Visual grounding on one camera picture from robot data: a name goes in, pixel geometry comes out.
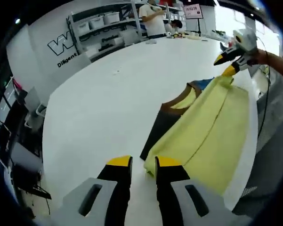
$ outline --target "white table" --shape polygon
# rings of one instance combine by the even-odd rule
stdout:
[[[161,38],[114,52],[76,73],[50,97],[43,131],[44,170],[53,202],[89,177],[96,178],[110,159],[133,156],[131,200],[126,225],[162,225],[155,180],[139,155],[161,103],[178,96],[186,83],[220,75],[230,63],[213,66],[219,42]],[[258,119],[248,70],[235,76],[248,90],[247,139],[233,180],[224,193],[232,210],[253,165]]]

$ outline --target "white shelving unit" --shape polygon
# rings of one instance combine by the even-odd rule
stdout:
[[[114,4],[104,5],[104,6],[100,6],[96,8],[91,8],[91,9],[87,9],[81,12],[72,13],[71,15],[69,15],[66,21],[67,21],[67,25],[70,30],[70,34],[71,34],[73,43],[76,47],[78,54],[82,54],[85,52],[83,44],[82,44],[82,40],[86,38],[89,39],[90,36],[96,33],[105,31],[107,29],[113,29],[117,27],[126,29],[127,25],[132,25],[132,26],[137,27],[139,39],[142,40],[142,30],[140,26],[140,23],[142,23],[142,19],[138,17],[138,12],[137,12],[137,8],[141,6],[143,6],[143,3],[135,3],[134,1],[128,1],[128,2],[114,3]],[[168,5],[166,6],[159,5],[159,6],[163,10],[166,10],[167,12],[168,19],[164,19],[165,23],[171,21],[170,19],[171,13],[179,14],[179,12],[181,11],[178,8],[169,7]],[[125,19],[123,15],[124,10],[126,10],[127,12],[133,11],[134,18]],[[107,24],[102,27],[92,29],[92,30],[89,30],[83,33],[79,33],[79,30],[78,30],[79,25],[81,25],[82,23],[88,22],[90,19],[93,19],[96,16],[100,16],[100,15],[103,15],[109,12],[119,12],[120,21],[116,23],[112,23],[112,24]],[[105,56],[108,52],[112,52],[113,50],[116,51],[124,47],[125,47],[124,44],[119,44],[119,45],[115,45],[112,47],[108,47],[106,49],[103,49],[102,51],[99,51],[97,54],[90,56],[89,58],[92,62],[94,62],[94,59],[99,58],[101,55]]]

